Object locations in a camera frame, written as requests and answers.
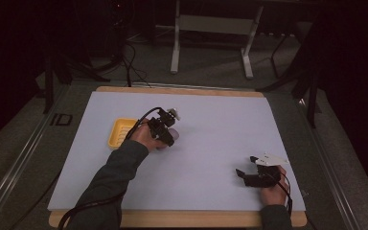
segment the white paper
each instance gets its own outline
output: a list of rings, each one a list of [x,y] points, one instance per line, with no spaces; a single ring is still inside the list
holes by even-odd
[[[288,159],[265,98],[93,92],[48,209],[75,206],[111,153],[107,140],[118,118],[141,118],[150,109],[177,108],[174,145],[155,150],[129,183],[123,209],[257,211],[257,188],[235,169],[256,173],[249,157],[265,152]],[[283,166],[294,211],[305,211],[294,173]]]

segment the yellow tray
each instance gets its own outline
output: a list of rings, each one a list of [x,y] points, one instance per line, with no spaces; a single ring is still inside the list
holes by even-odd
[[[108,145],[114,150],[121,146],[127,133],[133,128],[136,122],[136,119],[131,118],[117,119],[113,124],[112,131],[110,132]]]

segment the black sleeve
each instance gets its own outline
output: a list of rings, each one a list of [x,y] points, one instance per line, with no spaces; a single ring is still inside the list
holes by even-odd
[[[148,154],[144,145],[135,141],[124,141],[118,149],[112,151],[106,164],[95,174],[76,206],[122,193]],[[78,212],[71,218],[66,229],[119,229],[122,219],[121,202],[119,200]]]
[[[291,230],[291,219],[284,205],[267,205],[261,210],[264,230]]]

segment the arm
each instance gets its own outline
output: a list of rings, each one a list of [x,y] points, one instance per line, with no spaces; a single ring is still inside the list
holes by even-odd
[[[77,206],[95,200],[108,199],[122,193],[136,175],[137,168],[149,152],[165,144],[151,138],[149,127],[141,125],[122,145],[112,151],[106,164],[95,174]],[[67,229],[119,229],[122,200],[77,213]]]
[[[279,166],[280,172],[286,174],[286,171]],[[282,176],[279,181],[286,189],[285,178]],[[276,185],[271,188],[261,189],[262,202],[264,208],[261,210],[262,226],[264,230],[291,230],[291,219],[285,207],[286,193]]]

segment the hand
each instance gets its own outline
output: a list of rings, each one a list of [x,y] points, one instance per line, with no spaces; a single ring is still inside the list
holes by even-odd
[[[288,191],[288,184],[286,184],[285,177],[283,176],[283,174],[286,174],[286,171],[281,166],[278,166],[278,168],[281,173],[281,179],[279,182]],[[262,188],[261,198],[264,206],[276,204],[285,205],[287,194],[278,184],[276,184],[270,188]]]
[[[140,144],[144,145],[148,148],[148,151],[151,152],[156,148],[164,148],[167,144],[163,143],[160,140],[154,139],[150,134],[150,128],[147,124],[148,119],[144,119],[142,124],[133,132],[130,140],[137,141]]]

